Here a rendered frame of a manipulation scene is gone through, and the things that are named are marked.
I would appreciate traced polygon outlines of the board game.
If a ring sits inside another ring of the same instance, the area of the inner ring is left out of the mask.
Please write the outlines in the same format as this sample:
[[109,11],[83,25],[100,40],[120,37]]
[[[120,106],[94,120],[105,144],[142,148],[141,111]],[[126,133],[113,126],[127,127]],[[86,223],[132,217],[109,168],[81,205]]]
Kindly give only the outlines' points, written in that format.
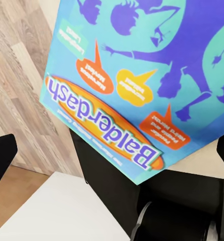
[[60,0],[39,102],[143,183],[224,135],[224,0]]

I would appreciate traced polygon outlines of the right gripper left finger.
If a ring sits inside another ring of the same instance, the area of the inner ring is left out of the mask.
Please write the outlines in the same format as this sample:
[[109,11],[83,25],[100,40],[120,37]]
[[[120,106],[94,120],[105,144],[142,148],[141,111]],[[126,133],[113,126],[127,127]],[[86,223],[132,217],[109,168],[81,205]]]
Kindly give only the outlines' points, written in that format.
[[0,137],[0,180],[18,152],[14,134]]

